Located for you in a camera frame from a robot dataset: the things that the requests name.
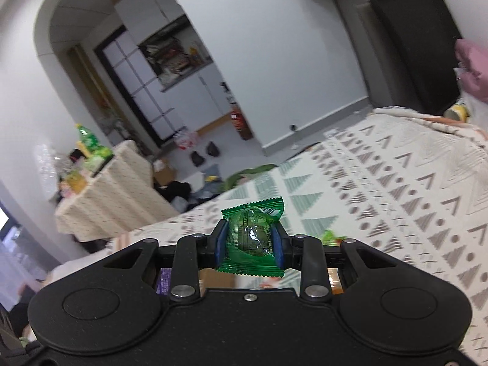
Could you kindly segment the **green transparent candy packet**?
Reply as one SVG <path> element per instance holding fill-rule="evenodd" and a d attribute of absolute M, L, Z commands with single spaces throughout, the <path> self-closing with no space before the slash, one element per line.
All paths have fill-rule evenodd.
<path fill-rule="evenodd" d="M 284 276 L 283 248 L 280 235 L 275 231 L 284 210 L 285 204 L 280 197 L 222 210 L 228 228 L 218 270 L 257 277 Z"/>

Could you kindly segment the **green red snack packet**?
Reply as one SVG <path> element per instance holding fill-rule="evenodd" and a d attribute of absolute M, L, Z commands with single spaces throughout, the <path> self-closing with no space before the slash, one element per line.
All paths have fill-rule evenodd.
<path fill-rule="evenodd" d="M 340 244 L 345 240 L 345 236 L 335 235 L 332 230 L 325 230 L 321 241 L 324 246 L 340 246 Z"/>

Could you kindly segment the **purple bread loaf pack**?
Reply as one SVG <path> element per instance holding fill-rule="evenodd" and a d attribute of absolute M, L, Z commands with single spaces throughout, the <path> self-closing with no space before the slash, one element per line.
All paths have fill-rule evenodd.
<path fill-rule="evenodd" d="M 167 295 L 170 291 L 171 268 L 162 268 L 157 281 L 156 292 L 160 295 Z"/>

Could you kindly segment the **orange biscuit pack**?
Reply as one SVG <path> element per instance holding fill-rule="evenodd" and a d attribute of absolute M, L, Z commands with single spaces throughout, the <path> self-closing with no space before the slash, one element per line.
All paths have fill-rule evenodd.
<path fill-rule="evenodd" d="M 328 276 L 329 276 L 329 282 L 331 285 L 332 289 L 332 294 L 337 295 L 337 294 L 342 294 L 343 293 L 343 286 L 341 284 L 339 275 L 338 275 L 338 269 L 337 268 L 329 268 L 328 269 Z"/>

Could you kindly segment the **small floor cardboard box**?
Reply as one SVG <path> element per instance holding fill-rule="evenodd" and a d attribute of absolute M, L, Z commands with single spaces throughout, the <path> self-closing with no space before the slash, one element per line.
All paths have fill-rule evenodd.
<path fill-rule="evenodd" d="M 176 180 L 176 169 L 166 158 L 158 159 L 153 162 L 153 177 L 160 186 L 166 186 Z"/>

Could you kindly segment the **dotted cream tablecloth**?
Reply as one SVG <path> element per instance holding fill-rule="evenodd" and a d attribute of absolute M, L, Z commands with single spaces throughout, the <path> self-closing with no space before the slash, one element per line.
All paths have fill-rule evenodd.
<path fill-rule="evenodd" d="M 123 141 L 114 157 L 83 191 L 56 207 L 56 229 L 80 242 L 105 240 L 179 215 L 153 186 L 152 164 L 134 141 Z"/>

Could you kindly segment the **black shoe left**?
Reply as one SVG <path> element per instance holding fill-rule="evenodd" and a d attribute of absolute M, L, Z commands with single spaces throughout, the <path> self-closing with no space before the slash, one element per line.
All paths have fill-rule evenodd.
<path fill-rule="evenodd" d="M 197 151 L 193 151 L 191 153 L 190 159 L 192 164 L 197 168 L 204 165 L 206 162 L 205 157 L 202 157 L 202 155 L 200 155 Z"/>

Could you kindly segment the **black shoe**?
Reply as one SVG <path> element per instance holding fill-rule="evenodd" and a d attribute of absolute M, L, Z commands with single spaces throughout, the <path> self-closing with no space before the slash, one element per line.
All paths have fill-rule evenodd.
<path fill-rule="evenodd" d="M 193 151 L 191 153 L 190 159 L 192 164 L 197 168 L 204 165 L 206 162 L 205 157 L 202 157 L 202 155 L 200 155 L 197 151 Z"/>
<path fill-rule="evenodd" d="M 220 149 L 218 149 L 218 147 L 212 141 L 207 144 L 205 151 L 207 155 L 214 158 L 217 158 L 219 155 L 221 155 Z"/>

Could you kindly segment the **black shoe right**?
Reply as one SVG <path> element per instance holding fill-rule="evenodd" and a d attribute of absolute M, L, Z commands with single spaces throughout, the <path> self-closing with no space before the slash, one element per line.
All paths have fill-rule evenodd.
<path fill-rule="evenodd" d="M 214 158 L 217 158 L 219 155 L 221 155 L 220 149 L 218 149 L 218 147 L 212 141 L 207 144 L 205 151 L 207 155 Z"/>

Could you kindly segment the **red white plastic bag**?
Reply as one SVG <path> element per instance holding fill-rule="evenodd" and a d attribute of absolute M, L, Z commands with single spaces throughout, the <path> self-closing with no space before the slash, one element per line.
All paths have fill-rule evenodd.
<path fill-rule="evenodd" d="M 179 149 L 190 150 L 199 143 L 199 135 L 196 131 L 184 128 L 174 134 L 173 140 Z"/>

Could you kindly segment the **patterned bed cover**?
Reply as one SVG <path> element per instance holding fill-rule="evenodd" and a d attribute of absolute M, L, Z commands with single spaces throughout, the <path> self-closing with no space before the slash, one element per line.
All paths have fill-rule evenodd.
<path fill-rule="evenodd" d="M 281 197 L 289 234 L 355 238 L 458 286 L 472 323 L 462 350 L 487 362 L 487 129 L 377 109 L 298 157 L 185 214 L 135 229 L 56 268 L 54 282 L 138 240 L 209 233 L 222 210 Z"/>

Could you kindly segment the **yellow drink bottle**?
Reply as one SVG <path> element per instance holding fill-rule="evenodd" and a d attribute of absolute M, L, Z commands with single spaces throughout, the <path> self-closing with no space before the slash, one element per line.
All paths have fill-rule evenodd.
<path fill-rule="evenodd" d="M 71 172 L 68 172 L 64 176 L 64 182 L 76 194 L 80 194 L 88 185 L 88 181 L 85 176 L 77 170 L 72 170 Z"/>

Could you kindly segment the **red oil bottle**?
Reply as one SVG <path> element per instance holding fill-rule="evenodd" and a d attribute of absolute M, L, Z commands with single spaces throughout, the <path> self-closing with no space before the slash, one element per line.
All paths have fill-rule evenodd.
<path fill-rule="evenodd" d="M 251 129 L 248 126 L 240 107 L 238 107 L 236 103 L 231 104 L 231 123 L 234 125 L 243 141 L 249 141 L 253 138 Z"/>

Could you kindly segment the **green soda bottle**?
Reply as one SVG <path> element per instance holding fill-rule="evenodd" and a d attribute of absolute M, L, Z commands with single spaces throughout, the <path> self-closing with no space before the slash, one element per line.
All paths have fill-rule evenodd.
<path fill-rule="evenodd" d="M 83 145 L 84 150 L 87 151 L 87 157 L 97 157 L 102 160 L 108 160 L 113 157 L 112 151 L 108 147 L 102 145 L 91 130 L 81 124 L 77 124 L 76 128 L 79 131 L 80 142 Z"/>

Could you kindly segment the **pink pillow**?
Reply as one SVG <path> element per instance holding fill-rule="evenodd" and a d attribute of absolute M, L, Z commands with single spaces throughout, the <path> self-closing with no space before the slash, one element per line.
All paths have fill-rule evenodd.
<path fill-rule="evenodd" d="M 462 68 L 460 79 L 463 89 L 487 103 L 487 48 L 466 39 L 458 39 L 455 55 Z"/>

